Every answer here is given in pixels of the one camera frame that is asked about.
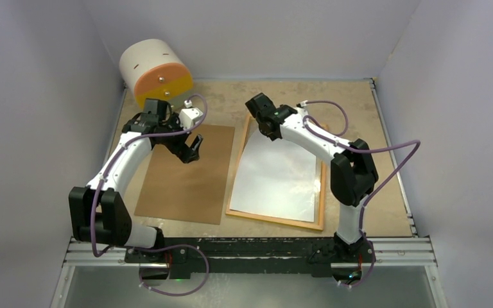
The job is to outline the brown frame backing board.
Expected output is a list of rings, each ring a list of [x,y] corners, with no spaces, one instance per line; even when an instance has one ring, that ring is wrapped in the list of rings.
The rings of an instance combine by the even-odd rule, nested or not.
[[[184,164],[165,146],[151,153],[136,216],[218,225],[225,199],[235,128],[203,124],[197,161]]]

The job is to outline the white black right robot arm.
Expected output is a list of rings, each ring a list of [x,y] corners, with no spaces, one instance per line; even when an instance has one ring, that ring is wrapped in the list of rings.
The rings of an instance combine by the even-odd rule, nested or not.
[[[372,150],[362,140],[349,141],[340,134],[321,128],[309,115],[310,101],[296,106],[275,106],[265,94],[249,99],[245,106],[259,131],[271,141],[282,139],[307,150],[330,168],[330,190],[340,202],[340,217],[335,235],[336,256],[350,261],[359,254],[364,208],[375,192],[379,175]]]

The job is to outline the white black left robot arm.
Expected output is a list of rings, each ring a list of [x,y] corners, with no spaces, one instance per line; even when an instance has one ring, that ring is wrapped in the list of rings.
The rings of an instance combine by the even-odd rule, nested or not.
[[[156,146],[164,146],[182,163],[200,158],[203,141],[197,135],[187,144],[191,132],[205,120],[208,106],[193,106],[190,98],[176,112],[161,99],[147,99],[142,112],[129,119],[119,141],[97,175],[82,187],[73,187],[68,195],[73,236],[88,242],[95,257],[113,247],[134,248],[149,262],[159,262],[166,253],[160,228],[135,223],[123,201],[141,162]]]

